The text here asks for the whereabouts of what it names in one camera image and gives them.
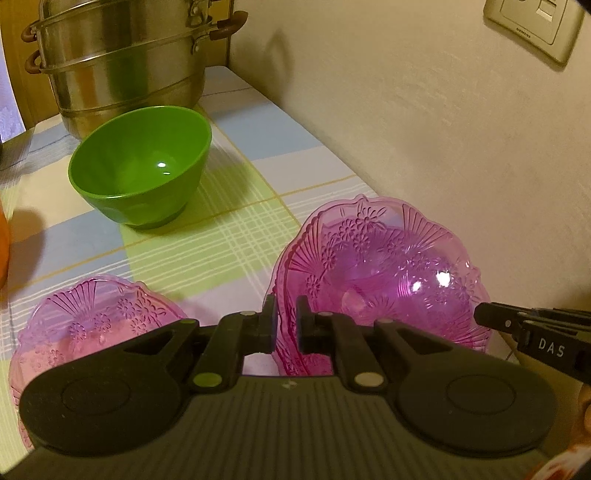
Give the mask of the person's right hand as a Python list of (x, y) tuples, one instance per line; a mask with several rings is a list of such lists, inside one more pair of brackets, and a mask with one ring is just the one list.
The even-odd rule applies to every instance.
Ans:
[(591, 412), (590, 386), (584, 384), (578, 397), (577, 416), (569, 447), (550, 459), (528, 479), (590, 480)]

